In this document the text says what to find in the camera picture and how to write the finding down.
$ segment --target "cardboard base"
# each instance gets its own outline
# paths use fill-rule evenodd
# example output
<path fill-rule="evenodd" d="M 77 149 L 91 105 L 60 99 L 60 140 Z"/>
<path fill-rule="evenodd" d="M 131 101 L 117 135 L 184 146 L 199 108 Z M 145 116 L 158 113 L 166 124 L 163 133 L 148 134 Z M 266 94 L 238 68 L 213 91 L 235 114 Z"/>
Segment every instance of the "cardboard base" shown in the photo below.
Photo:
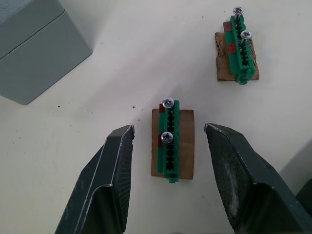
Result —
<path fill-rule="evenodd" d="M 152 111 L 152 176 L 164 177 L 157 172 L 159 109 Z M 180 110 L 180 179 L 193 179 L 195 155 L 195 123 L 193 110 Z"/>
<path fill-rule="evenodd" d="M 217 49 L 217 56 L 216 56 L 216 74 L 217 79 L 219 81 L 235 81 L 235 76 L 231 73 L 230 61 L 226 46 L 226 40 L 224 33 L 215 33 L 215 44 Z M 256 57 L 254 52 L 254 44 L 252 39 L 250 40 L 250 48 L 252 50 L 252 57 L 253 63 L 256 68 L 256 72 L 254 74 L 253 80 L 259 79 L 259 69 L 256 63 Z"/>

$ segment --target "terminal block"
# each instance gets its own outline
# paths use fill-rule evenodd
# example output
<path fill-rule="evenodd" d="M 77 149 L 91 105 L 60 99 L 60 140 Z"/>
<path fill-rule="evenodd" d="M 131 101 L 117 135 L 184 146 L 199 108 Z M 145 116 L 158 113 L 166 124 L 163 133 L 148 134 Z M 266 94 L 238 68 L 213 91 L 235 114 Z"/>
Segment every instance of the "terminal block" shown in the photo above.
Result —
<path fill-rule="evenodd" d="M 170 183 L 179 181 L 180 103 L 167 98 L 159 105 L 157 171 Z"/>
<path fill-rule="evenodd" d="M 256 72 L 249 40 L 241 43 L 241 33 L 246 30 L 244 17 L 231 16 L 230 21 L 223 23 L 232 74 L 236 82 L 247 84 Z"/>

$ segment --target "gray box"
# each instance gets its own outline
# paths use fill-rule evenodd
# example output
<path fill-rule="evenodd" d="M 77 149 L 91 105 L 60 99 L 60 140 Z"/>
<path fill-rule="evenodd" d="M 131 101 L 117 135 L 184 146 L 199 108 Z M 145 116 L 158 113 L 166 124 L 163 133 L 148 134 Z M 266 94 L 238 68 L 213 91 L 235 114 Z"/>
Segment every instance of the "gray box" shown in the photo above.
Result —
<path fill-rule="evenodd" d="M 0 95 L 27 105 L 92 50 L 57 0 L 0 0 Z"/>

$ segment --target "brown cardboard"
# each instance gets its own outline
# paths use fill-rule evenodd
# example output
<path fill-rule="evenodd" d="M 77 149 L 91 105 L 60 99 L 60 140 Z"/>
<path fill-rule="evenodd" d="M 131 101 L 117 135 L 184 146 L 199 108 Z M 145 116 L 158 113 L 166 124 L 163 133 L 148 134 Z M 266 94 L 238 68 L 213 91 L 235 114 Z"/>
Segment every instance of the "brown cardboard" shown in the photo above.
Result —
<path fill-rule="evenodd" d="M 159 109 L 152 111 L 152 176 L 164 177 L 157 172 Z M 193 179 L 195 155 L 195 123 L 193 110 L 180 110 L 180 179 Z"/>
<path fill-rule="evenodd" d="M 231 73 L 230 68 L 230 61 L 225 41 L 225 35 L 224 33 L 215 33 L 215 44 L 216 44 L 216 50 L 217 50 L 217 56 L 216 56 L 216 74 L 217 79 L 219 81 L 229 81 L 233 80 L 235 81 L 235 76 Z M 252 57 L 253 57 L 253 63 L 256 68 L 256 72 L 254 74 L 254 77 L 252 79 L 259 79 L 259 69 L 258 65 L 256 63 L 256 56 L 254 52 L 254 44 L 252 39 L 250 40 L 250 48 L 252 50 Z"/>

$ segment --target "white table surface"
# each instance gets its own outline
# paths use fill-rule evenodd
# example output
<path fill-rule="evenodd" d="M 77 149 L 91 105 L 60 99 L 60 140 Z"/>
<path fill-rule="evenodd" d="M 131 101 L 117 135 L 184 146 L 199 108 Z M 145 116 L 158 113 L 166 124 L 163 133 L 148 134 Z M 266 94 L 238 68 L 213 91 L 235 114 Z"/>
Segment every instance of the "white table surface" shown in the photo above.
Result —
<path fill-rule="evenodd" d="M 94 52 L 27 106 L 0 97 L 0 233 L 54 233 L 81 169 L 126 124 L 136 130 L 126 234 L 233 233 L 206 122 L 243 133 L 293 191 L 312 177 L 311 0 L 61 3 Z M 216 80 L 214 34 L 236 5 L 260 69 L 245 86 Z M 150 176 L 151 114 L 165 97 L 195 112 L 192 181 Z"/>

